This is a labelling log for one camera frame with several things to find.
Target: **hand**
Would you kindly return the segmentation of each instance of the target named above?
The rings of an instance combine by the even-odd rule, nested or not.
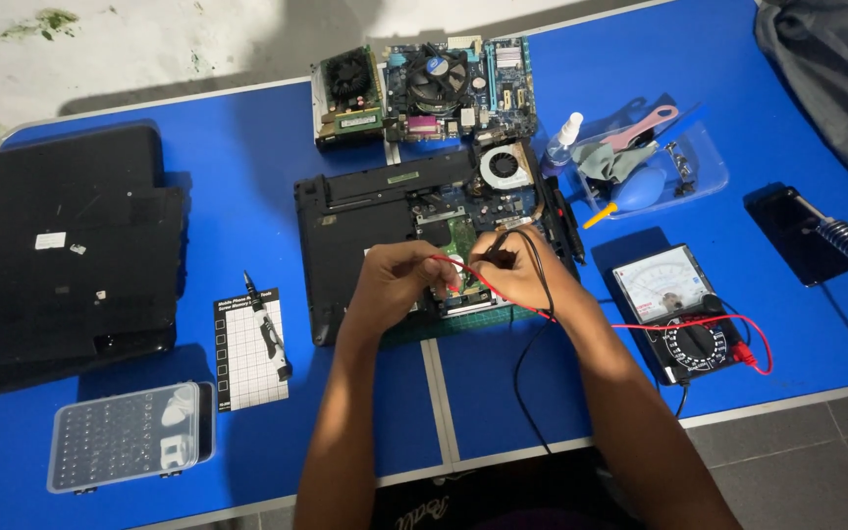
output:
[[[538,250],[542,261],[542,270],[548,282],[548,291],[556,310],[563,310],[566,303],[584,296],[587,292],[564,268],[555,256],[548,242],[531,225],[518,228],[527,235]],[[542,287],[539,277],[538,261],[526,239],[518,234],[509,234],[503,241],[500,251],[489,261],[486,252],[502,236],[503,232],[484,232],[470,252],[469,265],[486,278],[493,287],[506,298],[536,309],[549,309],[548,295]]]
[[[342,330],[379,337],[407,316],[425,288],[434,287],[447,298],[448,286],[460,287],[460,275],[451,263],[430,259],[435,254],[443,252],[420,240],[371,247]]]

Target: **clear plastic container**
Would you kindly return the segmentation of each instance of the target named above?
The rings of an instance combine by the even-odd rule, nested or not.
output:
[[[189,382],[63,406],[54,415],[48,490],[81,492],[194,466],[213,452],[211,434],[199,428],[203,411],[213,416],[203,403],[212,396]],[[214,432],[212,421],[203,423]]]
[[[629,127],[582,139],[572,146],[572,151],[586,143],[600,143],[601,139],[622,132],[627,128]],[[666,151],[665,145],[660,145],[653,156],[642,164],[666,171],[666,184],[660,198],[652,206],[635,211],[615,211],[608,215],[607,219],[624,219],[641,213],[662,210],[711,195],[725,187],[728,183],[728,170],[724,167],[724,162],[722,162],[722,158],[719,156],[718,150],[715,149],[715,145],[709,138],[709,133],[702,122],[696,122],[673,141],[676,142],[673,153],[686,158],[686,167],[690,171],[689,176],[685,180],[682,178],[673,156]],[[610,186],[598,189],[598,183],[592,182],[595,179],[586,178],[574,163],[566,173],[574,175],[574,178],[569,179],[572,189],[576,195],[584,196],[592,212],[602,211],[606,208],[610,201]],[[684,182],[692,182],[693,191],[677,195],[677,189]]]

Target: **smartphone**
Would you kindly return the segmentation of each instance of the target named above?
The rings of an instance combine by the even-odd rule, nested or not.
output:
[[[767,186],[749,194],[744,209],[800,283],[813,287],[848,271],[848,258],[817,233],[820,220],[797,202],[799,195],[793,186]]]

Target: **pink brush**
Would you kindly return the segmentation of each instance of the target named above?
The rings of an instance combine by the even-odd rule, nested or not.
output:
[[[609,143],[613,151],[622,151],[630,146],[630,141],[633,138],[640,136],[642,132],[649,130],[650,127],[656,127],[663,122],[667,122],[677,117],[679,109],[672,105],[657,106],[656,110],[643,118],[639,124],[632,126],[624,132],[612,134],[601,140],[601,143]]]

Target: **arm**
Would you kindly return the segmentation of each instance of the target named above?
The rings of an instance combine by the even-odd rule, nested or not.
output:
[[[578,353],[597,448],[639,514],[652,528],[740,529],[686,432],[594,297],[564,269],[536,230],[524,231],[542,259],[555,318]],[[496,263],[479,261],[497,236],[480,237],[470,263],[512,300],[548,308],[536,261],[522,237],[509,236]],[[672,483],[677,488],[670,488]]]
[[[376,245],[366,255],[336,337],[336,354],[300,476],[293,527],[365,529],[375,499],[372,384],[386,329],[401,321],[428,286],[460,285],[441,252],[424,241]]]

